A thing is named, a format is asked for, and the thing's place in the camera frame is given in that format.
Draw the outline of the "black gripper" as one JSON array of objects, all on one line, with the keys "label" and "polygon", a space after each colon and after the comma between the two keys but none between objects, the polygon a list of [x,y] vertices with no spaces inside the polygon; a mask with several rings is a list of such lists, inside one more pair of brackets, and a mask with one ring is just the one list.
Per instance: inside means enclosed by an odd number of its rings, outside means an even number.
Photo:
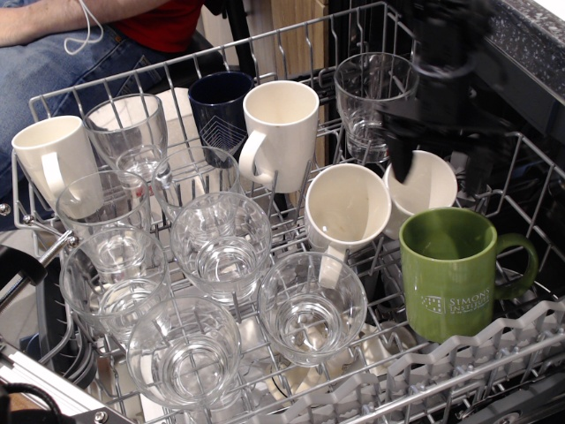
[{"label": "black gripper", "polygon": [[[413,1],[415,47],[411,61],[418,76],[416,94],[392,101],[382,110],[381,133],[388,146],[395,179],[408,177],[417,141],[429,136],[459,138],[465,133],[504,134],[503,119],[482,110],[471,99],[471,80],[478,53],[491,33],[490,1]],[[499,157],[493,140],[480,140],[466,151],[465,191],[486,190]]]}]

